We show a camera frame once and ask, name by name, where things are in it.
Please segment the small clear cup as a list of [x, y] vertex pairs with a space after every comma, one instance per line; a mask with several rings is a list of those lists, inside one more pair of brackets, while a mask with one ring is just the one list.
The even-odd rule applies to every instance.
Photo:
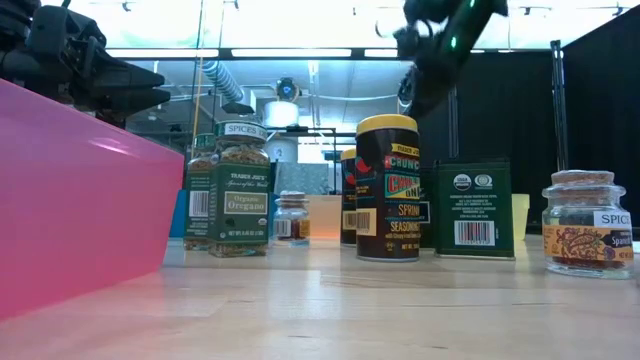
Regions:
[[275, 200], [274, 241], [288, 247], [307, 247], [311, 237], [309, 200], [299, 191], [282, 191]]

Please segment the grey curtain stand pole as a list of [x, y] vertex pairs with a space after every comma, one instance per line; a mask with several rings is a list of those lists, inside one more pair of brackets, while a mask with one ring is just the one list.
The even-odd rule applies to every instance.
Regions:
[[557, 146], [557, 165], [559, 170], [567, 170], [569, 168], [569, 156], [567, 140], [564, 63], [561, 41], [552, 40], [550, 42], [550, 49], [552, 54], [552, 98]]

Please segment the dark green spice tin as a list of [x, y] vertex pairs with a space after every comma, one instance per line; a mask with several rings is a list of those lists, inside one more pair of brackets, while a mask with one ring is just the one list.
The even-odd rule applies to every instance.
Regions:
[[515, 258], [508, 159], [437, 161], [432, 195], [436, 255]]

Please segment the silver flexible ceiling duct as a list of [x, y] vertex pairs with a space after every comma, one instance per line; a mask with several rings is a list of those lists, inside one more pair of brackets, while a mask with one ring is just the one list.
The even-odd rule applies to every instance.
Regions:
[[239, 102], [244, 98], [240, 85], [222, 62], [206, 61], [200, 66], [200, 69], [227, 101]]

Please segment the black curtain partition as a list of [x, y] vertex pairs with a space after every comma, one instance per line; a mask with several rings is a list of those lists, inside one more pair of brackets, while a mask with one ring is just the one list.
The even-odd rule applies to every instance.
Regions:
[[[475, 53], [463, 68], [457, 103], [418, 117], [422, 163], [507, 158], [511, 186], [530, 197], [527, 231], [541, 229], [558, 162], [608, 170], [626, 188], [623, 207], [640, 226], [640, 4], [563, 49], [566, 138], [556, 132], [552, 53]], [[559, 154], [565, 148], [566, 154]]]

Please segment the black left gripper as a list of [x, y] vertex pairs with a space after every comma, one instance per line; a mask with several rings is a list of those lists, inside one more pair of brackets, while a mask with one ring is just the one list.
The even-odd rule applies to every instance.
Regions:
[[[0, 79], [119, 128], [170, 100], [153, 88], [162, 75], [111, 57], [105, 45], [95, 20], [66, 4], [0, 4]], [[134, 90], [112, 91], [120, 89]]]

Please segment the blue plastic bin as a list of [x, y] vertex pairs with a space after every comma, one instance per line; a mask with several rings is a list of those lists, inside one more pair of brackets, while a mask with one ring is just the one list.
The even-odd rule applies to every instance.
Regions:
[[187, 191], [181, 189], [177, 193], [175, 207], [172, 215], [170, 238], [183, 238], [185, 234]]

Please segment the oregano glass jar green label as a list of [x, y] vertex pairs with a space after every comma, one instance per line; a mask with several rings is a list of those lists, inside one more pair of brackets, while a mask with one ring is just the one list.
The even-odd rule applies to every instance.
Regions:
[[267, 131], [249, 121], [215, 125], [210, 171], [209, 253], [264, 256], [268, 248], [270, 159]]
[[192, 156], [186, 165], [187, 191], [184, 249], [207, 251], [209, 248], [209, 193], [215, 135], [202, 133], [194, 137]]

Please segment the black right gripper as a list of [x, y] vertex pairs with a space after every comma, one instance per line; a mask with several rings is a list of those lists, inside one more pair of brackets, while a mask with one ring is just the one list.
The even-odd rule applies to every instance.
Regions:
[[403, 114], [415, 120], [428, 115], [456, 82], [456, 65], [431, 49], [419, 50], [400, 83], [398, 98], [407, 104]]

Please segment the white round ceiling device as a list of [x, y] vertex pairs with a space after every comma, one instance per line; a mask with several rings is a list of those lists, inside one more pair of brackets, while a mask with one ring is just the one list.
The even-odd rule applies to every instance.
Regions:
[[291, 77], [277, 81], [276, 100], [265, 104], [263, 122], [267, 127], [288, 127], [298, 123], [299, 106], [296, 104], [301, 94], [299, 86]]

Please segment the small glass jar cork lid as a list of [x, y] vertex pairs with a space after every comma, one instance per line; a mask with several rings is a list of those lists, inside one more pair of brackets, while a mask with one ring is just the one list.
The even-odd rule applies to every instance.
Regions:
[[542, 190], [546, 268], [555, 273], [602, 279], [633, 276], [631, 214], [620, 204], [626, 189], [610, 171], [563, 170]]

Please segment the long ceiling light bar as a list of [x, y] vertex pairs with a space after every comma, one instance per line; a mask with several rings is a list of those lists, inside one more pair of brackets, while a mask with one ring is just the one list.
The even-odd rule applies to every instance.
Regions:
[[108, 49], [107, 53], [123, 59], [187, 59], [222, 58], [261, 59], [261, 58], [396, 58], [398, 51], [393, 48], [123, 48]]

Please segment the yellow plastic bin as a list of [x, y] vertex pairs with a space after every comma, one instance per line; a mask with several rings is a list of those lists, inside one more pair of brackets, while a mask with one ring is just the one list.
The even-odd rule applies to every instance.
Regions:
[[529, 194], [514, 193], [512, 195], [513, 239], [515, 241], [524, 240], [526, 237], [529, 208]]

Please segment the pink plastic tray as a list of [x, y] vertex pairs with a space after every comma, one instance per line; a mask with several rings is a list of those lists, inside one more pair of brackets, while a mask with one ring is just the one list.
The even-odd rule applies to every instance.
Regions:
[[0, 80], [0, 322], [156, 271], [183, 165]]

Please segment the black spice can yellow lid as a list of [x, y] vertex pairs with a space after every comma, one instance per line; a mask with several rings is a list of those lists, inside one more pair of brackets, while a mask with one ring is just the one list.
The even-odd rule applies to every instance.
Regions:
[[412, 262], [421, 240], [419, 131], [383, 114], [356, 129], [356, 248], [363, 260]]
[[342, 201], [340, 242], [346, 247], [356, 246], [356, 149], [341, 153]]

